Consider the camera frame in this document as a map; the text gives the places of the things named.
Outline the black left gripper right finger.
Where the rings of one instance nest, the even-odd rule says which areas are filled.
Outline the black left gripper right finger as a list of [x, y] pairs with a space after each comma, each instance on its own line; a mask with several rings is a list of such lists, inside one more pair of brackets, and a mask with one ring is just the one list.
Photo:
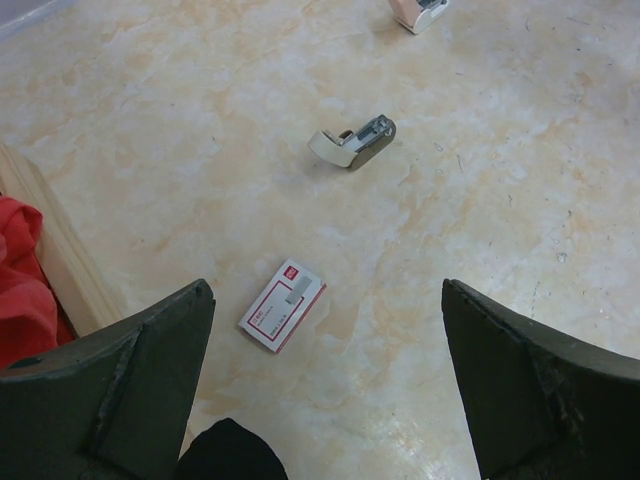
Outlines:
[[638, 360], [458, 280], [444, 281], [441, 308], [482, 478], [638, 478]]

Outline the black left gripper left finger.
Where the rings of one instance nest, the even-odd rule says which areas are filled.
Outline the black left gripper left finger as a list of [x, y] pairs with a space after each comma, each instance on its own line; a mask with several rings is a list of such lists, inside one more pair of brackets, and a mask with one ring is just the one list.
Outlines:
[[215, 305], [198, 279], [2, 369], [2, 478], [172, 478]]

